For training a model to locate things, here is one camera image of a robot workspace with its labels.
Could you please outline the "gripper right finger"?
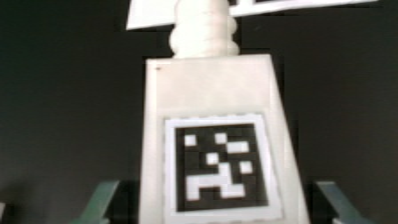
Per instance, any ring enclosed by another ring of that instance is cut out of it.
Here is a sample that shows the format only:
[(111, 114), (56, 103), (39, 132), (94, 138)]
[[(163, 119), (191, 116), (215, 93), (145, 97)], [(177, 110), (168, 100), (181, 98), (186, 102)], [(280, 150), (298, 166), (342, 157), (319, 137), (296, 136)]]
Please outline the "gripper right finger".
[(360, 214), (334, 181), (314, 181), (307, 188), (310, 224), (376, 224)]

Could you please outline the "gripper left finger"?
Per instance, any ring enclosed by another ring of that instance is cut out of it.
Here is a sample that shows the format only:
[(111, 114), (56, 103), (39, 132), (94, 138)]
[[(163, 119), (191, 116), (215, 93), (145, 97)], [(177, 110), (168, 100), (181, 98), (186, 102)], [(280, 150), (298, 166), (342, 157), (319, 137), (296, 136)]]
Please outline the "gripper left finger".
[(138, 182), (115, 180), (99, 183), (72, 224), (136, 224)]

